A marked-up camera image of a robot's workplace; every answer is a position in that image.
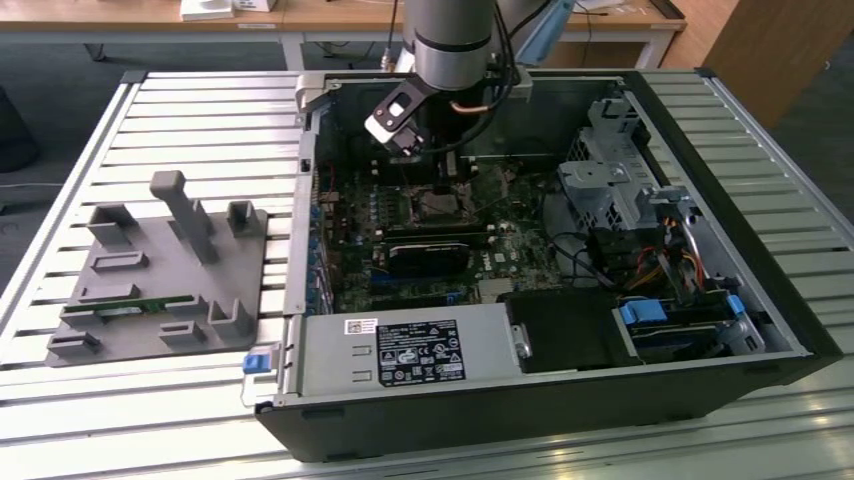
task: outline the warning label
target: warning label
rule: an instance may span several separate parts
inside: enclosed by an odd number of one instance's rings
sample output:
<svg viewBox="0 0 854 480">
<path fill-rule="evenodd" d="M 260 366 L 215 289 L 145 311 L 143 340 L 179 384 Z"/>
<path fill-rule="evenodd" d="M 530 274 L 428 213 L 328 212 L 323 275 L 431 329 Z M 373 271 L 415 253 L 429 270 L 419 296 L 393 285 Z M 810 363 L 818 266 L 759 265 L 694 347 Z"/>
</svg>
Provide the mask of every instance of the warning label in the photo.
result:
<svg viewBox="0 0 854 480">
<path fill-rule="evenodd" d="M 465 379 L 456 320 L 377 325 L 376 346 L 384 387 Z"/>
</svg>

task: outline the slotted aluminum surface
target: slotted aluminum surface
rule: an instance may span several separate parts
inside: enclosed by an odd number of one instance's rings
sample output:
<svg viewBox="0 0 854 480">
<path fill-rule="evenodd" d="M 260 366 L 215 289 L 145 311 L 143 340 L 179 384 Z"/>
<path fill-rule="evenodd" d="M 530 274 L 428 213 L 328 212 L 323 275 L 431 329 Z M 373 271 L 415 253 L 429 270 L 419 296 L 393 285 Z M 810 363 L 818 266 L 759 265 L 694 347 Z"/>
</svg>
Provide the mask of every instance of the slotted aluminum surface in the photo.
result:
<svg viewBox="0 0 854 480">
<path fill-rule="evenodd" d="M 252 419 L 240 401 L 241 353 L 44 367 L 46 340 L 92 241 L 80 225 L 93 205 L 105 202 L 128 202 L 140 217 L 163 215 L 165 208 L 147 191 L 157 169 L 184 171 L 188 195 L 204 199 L 208 212 L 221 211 L 229 200 L 251 198 L 272 213 L 259 342 L 275 342 L 281 333 L 299 139 L 291 122 L 295 75 L 151 74 L 141 86 L 119 89 L 62 192 L 65 208 L 50 212 L 2 299 L 9 318 L 0 337 L 0 477 L 719 479 L 852 474 L 850 226 L 772 142 L 746 125 L 750 119 L 714 82 L 692 72 L 646 76 L 846 352 L 840 362 L 790 386 L 755 392 L 700 420 L 328 465 L 292 460 Z M 654 150 L 666 159 L 663 150 Z M 671 164 L 664 162 L 663 168 L 678 183 Z M 440 412 L 412 414 L 441 421 Z"/>
</svg>

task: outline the blue latch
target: blue latch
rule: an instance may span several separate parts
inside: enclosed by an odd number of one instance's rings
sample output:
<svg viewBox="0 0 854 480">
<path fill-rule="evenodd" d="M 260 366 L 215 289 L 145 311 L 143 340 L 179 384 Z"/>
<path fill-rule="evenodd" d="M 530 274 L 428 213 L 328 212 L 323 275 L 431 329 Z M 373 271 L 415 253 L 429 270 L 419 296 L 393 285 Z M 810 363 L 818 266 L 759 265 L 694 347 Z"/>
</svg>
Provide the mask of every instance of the blue latch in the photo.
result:
<svg viewBox="0 0 854 480">
<path fill-rule="evenodd" d="M 732 309 L 732 313 L 736 317 L 747 311 L 747 309 L 744 308 L 744 304 L 742 303 L 742 299 L 738 297 L 738 295 L 730 295 L 728 297 L 726 297 L 726 303 L 730 304 L 730 308 Z"/>
<path fill-rule="evenodd" d="M 631 300 L 619 308 L 619 313 L 626 325 L 667 321 L 667 314 L 658 300 Z"/>
<path fill-rule="evenodd" d="M 255 373 L 268 373 L 271 371 L 271 355 L 268 353 L 251 353 L 243 358 L 243 373 L 247 375 Z"/>
</svg>

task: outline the green circuit board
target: green circuit board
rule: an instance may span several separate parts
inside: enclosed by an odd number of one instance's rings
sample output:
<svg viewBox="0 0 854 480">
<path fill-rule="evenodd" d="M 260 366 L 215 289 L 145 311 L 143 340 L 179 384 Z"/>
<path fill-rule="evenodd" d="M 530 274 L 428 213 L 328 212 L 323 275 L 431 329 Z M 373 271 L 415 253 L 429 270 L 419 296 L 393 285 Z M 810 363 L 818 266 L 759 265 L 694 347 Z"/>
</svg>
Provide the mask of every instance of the green circuit board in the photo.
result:
<svg viewBox="0 0 854 480">
<path fill-rule="evenodd" d="M 560 272 L 548 253 L 538 215 L 542 176 L 517 175 L 503 161 L 479 163 L 481 173 L 455 185 L 460 208 L 419 205 L 429 185 L 381 187 L 355 181 L 341 188 L 328 237 L 333 255 L 335 311 L 339 313 L 477 304 L 493 301 L 479 291 L 483 281 L 499 280 L 511 290 L 560 285 Z M 340 220 L 355 222 L 340 225 Z M 472 248 L 464 271 L 452 276 L 397 279 L 383 257 L 388 245 L 377 229 L 417 229 L 420 225 L 481 224 L 488 244 Z"/>
</svg>

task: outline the gray carpet floor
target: gray carpet floor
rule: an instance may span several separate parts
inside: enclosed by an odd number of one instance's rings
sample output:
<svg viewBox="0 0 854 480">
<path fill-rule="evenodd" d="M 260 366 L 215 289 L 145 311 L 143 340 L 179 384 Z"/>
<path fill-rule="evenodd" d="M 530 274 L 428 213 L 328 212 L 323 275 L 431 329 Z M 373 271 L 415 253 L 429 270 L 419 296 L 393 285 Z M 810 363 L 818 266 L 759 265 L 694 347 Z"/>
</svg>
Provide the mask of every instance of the gray carpet floor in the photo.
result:
<svg viewBox="0 0 854 480">
<path fill-rule="evenodd" d="M 379 65 L 381 47 L 365 56 L 367 44 L 324 58 L 308 46 L 305 67 L 347 69 Z M 0 185 L 65 180 L 125 70 L 280 70 L 275 44 L 108 45 L 104 62 L 92 62 L 80 45 L 0 45 L 0 85 L 20 111 L 42 150 L 22 170 L 0 174 Z M 854 218 L 854 38 L 803 92 L 774 137 L 848 219 Z M 0 291 L 29 246 L 58 188 L 0 188 Z"/>
</svg>

